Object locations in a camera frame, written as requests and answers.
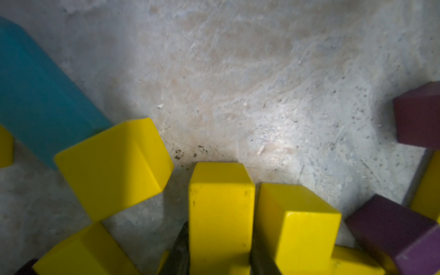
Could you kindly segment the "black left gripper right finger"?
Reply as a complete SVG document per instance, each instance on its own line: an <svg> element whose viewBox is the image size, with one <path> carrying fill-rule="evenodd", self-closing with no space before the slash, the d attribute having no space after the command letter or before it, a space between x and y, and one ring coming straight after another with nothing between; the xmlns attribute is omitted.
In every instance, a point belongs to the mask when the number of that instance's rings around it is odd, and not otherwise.
<svg viewBox="0 0 440 275"><path fill-rule="evenodd" d="M270 257L264 244L253 240L250 253L250 265L253 275L281 275L277 265Z"/></svg>

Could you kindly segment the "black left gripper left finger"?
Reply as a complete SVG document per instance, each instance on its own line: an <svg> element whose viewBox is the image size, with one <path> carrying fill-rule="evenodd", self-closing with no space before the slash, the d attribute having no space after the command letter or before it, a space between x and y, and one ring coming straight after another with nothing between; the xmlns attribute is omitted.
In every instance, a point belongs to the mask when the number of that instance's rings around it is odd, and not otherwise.
<svg viewBox="0 0 440 275"><path fill-rule="evenodd" d="M164 254L159 275L188 275L190 270L189 223L185 222L172 249Z"/></svg>

